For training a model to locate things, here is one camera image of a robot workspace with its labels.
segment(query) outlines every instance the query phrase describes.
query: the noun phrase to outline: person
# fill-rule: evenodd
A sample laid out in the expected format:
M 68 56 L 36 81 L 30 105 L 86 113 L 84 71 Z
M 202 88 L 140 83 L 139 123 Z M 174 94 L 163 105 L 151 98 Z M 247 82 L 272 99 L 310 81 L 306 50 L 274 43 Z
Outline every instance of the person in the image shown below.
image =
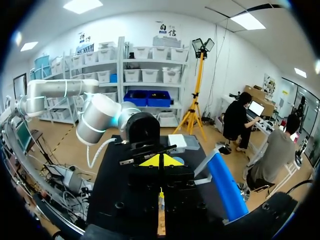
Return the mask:
M 245 152 L 248 148 L 251 127 L 260 120 L 257 116 L 252 121 L 247 119 L 247 108 L 252 101 L 252 96 L 243 92 L 240 94 L 238 101 L 234 101 L 226 109 L 223 122 L 223 135 L 241 136 L 239 146 L 236 148 L 238 152 Z
M 282 166 L 295 160 L 295 144 L 290 136 L 298 130 L 299 125 L 299 117 L 291 114 L 285 132 L 277 129 L 269 135 L 264 155 L 248 171 L 254 182 L 263 180 L 267 184 L 273 183 Z

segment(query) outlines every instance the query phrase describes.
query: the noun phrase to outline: wooden floor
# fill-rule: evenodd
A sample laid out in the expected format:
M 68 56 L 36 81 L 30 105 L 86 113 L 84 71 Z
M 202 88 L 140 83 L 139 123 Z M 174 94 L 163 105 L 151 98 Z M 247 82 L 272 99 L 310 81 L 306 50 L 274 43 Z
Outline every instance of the wooden floor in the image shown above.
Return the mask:
M 95 165 L 92 169 L 89 169 L 87 166 L 87 158 L 86 158 L 86 146 L 82 144 L 76 136 L 76 128 L 71 124 L 65 123 L 51 123 L 48 121 L 42 121 L 33 119 L 29 123 L 29 129 L 37 129 L 43 132 L 43 137 L 47 141 L 51 150 L 54 150 L 53 154 L 56 159 L 61 164 L 67 165 L 77 165 L 79 168 L 97 173 L 99 166 L 101 164 L 104 150 L 101 152 L 100 156 L 95 162 Z M 173 128 L 161 128 L 161 135 L 168 135 L 173 132 Z M 194 135 L 197 136 L 201 146 L 203 147 L 206 154 L 208 154 L 212 149 L 215 148 L 215 144 L 220 141 L 224 141 L 224 137 L 221 133 L 219 133 L 213 126 L 204 126 L 204 131 L 207 136 L 207 141 L 204 141 L 199 128 L 194 129 Z M 103 135 L 98 144 L 90 147 L 90 159 L 93 159 L 94 154 L 100 147 L 100 145 L 109 139 L 112 134 L 119 134 L 117 129 L 108 129 L 106 133 Z M 259 147 L 260 143 L 264 140 L 264 134 L 260 131 L 253 132 L 251 134 L 250 140 L 252 143 Z M 232 153 L 229 155 L 223 155 L 223 159 L 225 160 L 231 174 L 233 175 L 236 182 L 244 182 L 242 179 L 243 169 L 248 163 L 248 158 L 244 153 L 236 152 L 236 146 L 231 144 Z M 36 157 L 41 158 L 42 161 L 45 161 L 44 158 L 40 155 L 40 153 L 36 150 L 33 153 Z M 249 149 L 247 151 L 249 157 L 253 155 L 252 151 Z M 34 162 L 35 167 L 39 165 L 36 161 Z M 280 191 L 285 192 L 289 190 L 295 184 L 306 180 L 311 175 L 313 169 L 308 161 L 308 159 L 303 156 L 303 163 L 301 169 L 297 171 L 294 176 L 280 189 Z M 278 175 L 275 183 L 278 183 L 283 179 L 283 177 L 287 174 L 286 170 L 283 169 Z M 291 195 L 298 201 L 302 200 L 308 191 L 308 187 L 303 185 L 297 188 Z M 267 192 L 263 191 L 260 193 L 252 192 L 250 199 L 247 201 L 246 205 L 249 211 L 254 210 L 259 205 L 261 205 L 266 200 Z M 161 212 L 159 215 L 159 219 L 164 219 L 164 213 Z M 57 231 L 57 228 L 52 226 L 47 220 L 42 220 L 43 225 L 48 229 L 48 231 L 53 234 Z M 164 224 L 160 221 L 159 233 L 164 233 Z

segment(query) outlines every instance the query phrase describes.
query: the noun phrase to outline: yellow tripod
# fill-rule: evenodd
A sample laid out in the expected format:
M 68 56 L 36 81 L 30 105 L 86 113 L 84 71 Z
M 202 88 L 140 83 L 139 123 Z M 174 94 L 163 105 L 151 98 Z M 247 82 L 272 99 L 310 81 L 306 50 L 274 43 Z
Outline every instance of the yellow tripod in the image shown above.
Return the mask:
M 200 114 L 200 109 L 199 109 L 199 104 L 198 104 L 198 97 L 199 97 L 199 90 L 200 90 L 200 86 L 201 86 L 203 64 L 204 64 L 204 53 L 201 52 L 198 77 L 196 80 L 194 93 L 192 94 L 193 100 L 192 100 L 191 107 L 189 108 L 187 114 L 184 116 L 183 120 L 180 122 L 179 126 L 176 127 L 173 134 L 175 134 L 182 127 L 182 125 L 185 124 L 186 121 L 188 121 L 187 131 L 190 135 L 192 135 L 192 132 L 194 129 L 194 123 L 196 120 L 196 122 L 198 123 L 198 125 L 200 127 L 200 130 L 201 130 L 201 133 L 202 133 L 204 140 L 207 141 L 207 137 L 204 132 L 202 121 L 201 121 L 201 114 Z

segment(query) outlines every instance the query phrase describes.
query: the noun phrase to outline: black shirt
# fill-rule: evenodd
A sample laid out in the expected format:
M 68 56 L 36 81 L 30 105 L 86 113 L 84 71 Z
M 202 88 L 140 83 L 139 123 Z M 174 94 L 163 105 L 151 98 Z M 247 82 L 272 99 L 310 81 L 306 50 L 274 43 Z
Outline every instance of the black shirt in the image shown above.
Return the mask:
M 237 137 L 245 128 L 248 122 L 246 108 L 238 101 L 231 103 L 224 114 L 223 135 Z

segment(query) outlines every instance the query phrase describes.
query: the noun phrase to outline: black table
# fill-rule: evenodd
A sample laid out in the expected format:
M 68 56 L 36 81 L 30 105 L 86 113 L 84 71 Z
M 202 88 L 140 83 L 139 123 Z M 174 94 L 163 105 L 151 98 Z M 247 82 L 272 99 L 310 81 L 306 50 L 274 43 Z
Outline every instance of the black table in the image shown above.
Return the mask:
M 117 138 L 120 142 L 119 135 L 113 135 L 112 138 Z M 161 136 L 160 143 L 168 146 L 168 136 Z M 204 160 L 206 154 L 202 147 L 195 150 L 186 150 L 184 153 L 170 154 L 170 156 L 180 157 L 188 164 L 193 170 Z M 128 187 L 128 174 L 132 168 L 132 164 L 119 165 L 119 160 L 131 159 L 131 151 L 129 145 L 115 145 L 114 142 L 110 143 L 103 156 L 90 199 L 90 205 L 87 214 L 87 223 L 95 224 L 102 228 L 106 225 L 103 223 L 103 217 L 111 214 L 112 209 L 115 207 L 115 202 L 123 197 L 125 190 Z M 196 179 L 207 178 L 209 171 L 204 169 Z M 222 200 L 219 196 L 215 184 L 205 183 L 197 186 L 204 202 L 206 203 L 208 213 L 211 218 L 227 219 L 226 212 Z

